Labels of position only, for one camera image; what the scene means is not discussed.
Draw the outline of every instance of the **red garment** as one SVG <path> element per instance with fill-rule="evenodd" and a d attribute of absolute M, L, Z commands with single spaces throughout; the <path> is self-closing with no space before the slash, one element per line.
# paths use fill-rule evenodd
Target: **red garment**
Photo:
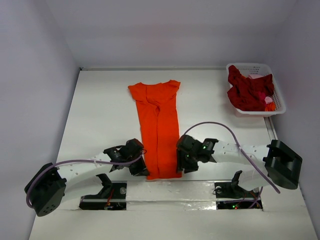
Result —
<path fill-rule="evenodd" d="M 129 86 L 136 101 L 145 164 L 150 172 L 148 180 L 181 178 L 177 173 L 177 141 L 179 123 L 176 96 L 180 82 L 170 80 L 165 83 L 146 85 L 137 83 Z"/>
<path fill-rule="evenodd" d="M 242 111 L 265 111 L 265 104 L 260 101 L 259 92 L 272 96 L 275 90 L 272 74 L 250 79 L 241 75 L 234 65 L 229 67 L 228 82 L 233 86 L 227 92 L 229 100 L 235 108 Z"/>

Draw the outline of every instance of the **white table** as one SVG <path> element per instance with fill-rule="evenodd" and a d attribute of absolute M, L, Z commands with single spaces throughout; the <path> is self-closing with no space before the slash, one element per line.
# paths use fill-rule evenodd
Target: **white table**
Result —
<path fill-rule="evenodd" d="M 269 122 L 266 127 L 262 117 L 235 117 L 226 94 L 229 85 L 224 70 L 81 71 L 57 161 L 86 159 L 129 139 L 141 140 L 136 104 L 128 86 L 170 79 L 181 82 L 176 97 L 180 134 L 196 123 L 216 121 L 229 126 L 241 144 L 270 143 L 273 130 Z M 199 141 L 217 138 L 233 143 L 230 133 L 221 126 L 198 126 L 190 135 Z M 201 204 L 212 203 L 211 195 L 201 195 L 201 190 L 209 191 L 209 181 L 230 180 L 239 169 L 249 168 L 251 166 L 234 163 L 200 163 L 197 172 L 170 179 L 189 182 L 167 184 L 177 189 L 176 192 L 192 193 L 188 188 L 198 189 L 194 194 L 199 196 Z M 215 210 L 214 204 L 198 208 L 205 210 L 194 210 L 162 201 L 161 191 L 166 189 L 162 181 L 145 182 L 144 177 L 133 177 L 127 169 L 108 176 L 112 181 L 129 181 L 128 186 L 138 186 L 134 191 L 136 196 L 131 195 L 133 199 L 143 201 L 152 196 L 158 204 L 133 205 L 126 211 L 82 211 L 72 210 L 77 209 L 79 203 L 75 199 L 45 217 L 36 217 L 30 239 L 317 239 L 299 189 L 280 189 L 281 194 L 277 194 L 271 187 L 265 187 L 261 196 L 264 211 Z M 98 192 L 101 188 L 94 180 L 88 180 L 83 186 L 86 186 L 84 191 Z M 152 186 L 152 195 L 143 194 L 147 186 Z M 180 195 L 169 194 L 168 199 L 183 202 Z"/>

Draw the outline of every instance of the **gray wall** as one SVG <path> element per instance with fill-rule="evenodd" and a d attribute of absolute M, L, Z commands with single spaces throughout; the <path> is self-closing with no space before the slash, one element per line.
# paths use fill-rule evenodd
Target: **gray wall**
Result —
<path fill-rule="evenodd" d="M 81 67 L 263 62 L 295 0 L 47 0 Z"/>
<path fill-rule="evenodd" d="M 43 0 L 0 0 L 0 239 L 28 239 L 24 187 L 55 161 L 79 69 Z"/>
<path fill-rule="evenodd" d="M 271 48 L 268 64 L 286 113 L 273 118 L 278 137 L 302 157 L 300 186 L 320 237 L 320 1 L 299 0 Z"/>

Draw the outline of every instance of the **red cloth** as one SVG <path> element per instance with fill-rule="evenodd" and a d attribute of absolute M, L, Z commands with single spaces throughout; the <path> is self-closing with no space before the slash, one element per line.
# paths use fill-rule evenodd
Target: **red cloth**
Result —
<path fill-rule="evenodd" d="M 233 86 L 227 92 L 229 100 L 242 111 L 265 111 L 265 103 L 260 100 L 259 92 L 272 96 L 275 90 L 272 74 L 250 79 L 241 75 L 234 65 L 229 67 L 228 82 Z"/>

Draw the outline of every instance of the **cable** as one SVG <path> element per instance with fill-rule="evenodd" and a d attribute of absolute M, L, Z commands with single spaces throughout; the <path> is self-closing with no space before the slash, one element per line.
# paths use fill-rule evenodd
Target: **cable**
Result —
<path fill-rule="evenodd" d="M 233 136 L 235 144 L 239 148 L 240 152 L 244 155 L 244 157 L 251 163 L 251 165 L 254 167 L 254 169 L 273 187 L 273 189 L 278 194 L 280 194 L 280 190 L 276 187 L 276 185 L 274 185 L 274 183 L 259 169 L 259 167 L 251 160 L 251 158 L 241 148 L 241 145 L 238 142 L 238 139 L 237 139 L 235 133 L 228 126 L 226 126 L 226 125 L 224 125 L 224 124 L 222 124 L 220 122 L 216 122 L 216 121 L 203 121 L 203 122 L 199 122 L 199 123 L 193 125 L 192 127 L 190 127 L 187 131 L 185 131 L 185 133 L 183 135 L 186 135 L 187 132 L 189 132 L 191 129 L 195 128 L 196 126 L 202 125 L 202 124 L 216 124 L 216 125 L 220 125 L 222 127 L 225 127 L 231 133 L 231 135 Z"/>
<path fill-rule="evenodd" d="M 257 196 L 256 199 L 254 200 L 254 202 L 251 204 L 251 206 L 249 207 L 249 209 L 252 208 L 255 204 L 258 203 L 258 200 L 259 200 L 259 198 L 260 198 L 260 196 L 261 196 L 261 193 L 262 193 L 262 190 L 263 190 L 263 189 L 264 189 L 264 187 L 262 186 L 262 187 L 261 187 L 261 190 L 259 191 L 258 196 Z"/>
<path fill-rule="evenodd" d="M 110 162 L 110 161 L 95 161 L 95 160 L 89 160 L 89 159 L 75 159 L 75 160 L 66 160 L 66 161 L 61 161 L 61 162 L 57 162 L 49 167 L 47 167 L 46 169 L 44 169 L 35 179 L 34 181 L 31 183 L 28 191 L 26 192 L 26 204 L 28 205 L 29 208 L 33 209 L 32 204 L 30 203 L 30 194 L 31 191 L 33 190 L 33 188 L 35 187 L 35 185 L 38 183 L 38 181 L 43 177 L 43 175 L 48 172 L 50 169 L 53 169 L 57 166 L 60 166 L 62 164 L 72 164 L 72 163 L 98 163 L 98 164 L 110 164 L 110 165 L 119 165 L 119 166 L 126 166 L 126 165 L 130 165 L 135 163 L 136 161 L 138 161 L 141 158 L 142 155 L 140 155 L 139 157 L 137 157 L 136 159 L 132 160 L 132 161 L 128 161 L 128 162 Z"/>

